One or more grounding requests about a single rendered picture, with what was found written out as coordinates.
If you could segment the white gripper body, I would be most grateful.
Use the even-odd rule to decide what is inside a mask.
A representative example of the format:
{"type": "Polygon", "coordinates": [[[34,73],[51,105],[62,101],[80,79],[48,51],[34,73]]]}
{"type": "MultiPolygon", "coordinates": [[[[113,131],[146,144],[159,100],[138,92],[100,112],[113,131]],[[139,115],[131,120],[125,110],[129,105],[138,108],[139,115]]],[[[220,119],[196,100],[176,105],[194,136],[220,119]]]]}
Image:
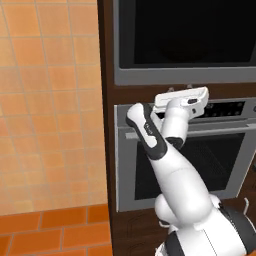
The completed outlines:
{"type": "Polygon", "coordinates": [[[170,91],[155,96],[153,110],[155,112],[164,112],[167,104],[175,98],[192,98],[198,99],[206,106],[209,99],[209,91],[207,87],[199,87],[180,91],[170,91]]]}

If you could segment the grey built-in microwave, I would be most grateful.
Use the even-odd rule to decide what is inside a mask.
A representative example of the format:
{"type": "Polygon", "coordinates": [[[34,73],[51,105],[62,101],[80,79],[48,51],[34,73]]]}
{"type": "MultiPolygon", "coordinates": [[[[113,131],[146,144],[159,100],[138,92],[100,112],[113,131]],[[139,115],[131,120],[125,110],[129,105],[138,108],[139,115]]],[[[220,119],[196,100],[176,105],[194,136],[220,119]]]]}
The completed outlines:
{"type": "Polygon", "coordinates": [[[114,81],[256,82],[256,0],[113,0],[114,81]]]}

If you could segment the dark brown tall cabinet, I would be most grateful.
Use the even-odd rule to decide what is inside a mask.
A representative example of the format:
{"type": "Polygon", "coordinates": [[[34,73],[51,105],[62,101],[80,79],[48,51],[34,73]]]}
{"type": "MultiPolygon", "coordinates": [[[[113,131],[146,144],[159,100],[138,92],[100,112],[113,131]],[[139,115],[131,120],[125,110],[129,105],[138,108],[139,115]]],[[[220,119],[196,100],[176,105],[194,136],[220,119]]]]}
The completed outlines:
{"type": "MultiPolygon", "coordinates": [[[[193,85],[207,87],[209,99],[188,130],[256,124],[256,82],[119,86],[114,81],[113,0],[97,0],[97,7],[113,256],[155,256],[168,237],[155,212],[161,189],[140,139],[125,138],[125,133],[136,133],[126,121],[129,108],[153,105],[155,96],[170,87],[180,91],[193,85]]],[[[180,153],[224,206],[243,213],[247,197],[246,216],[256,228],[256,131],[187,137],[180,153]]]]}

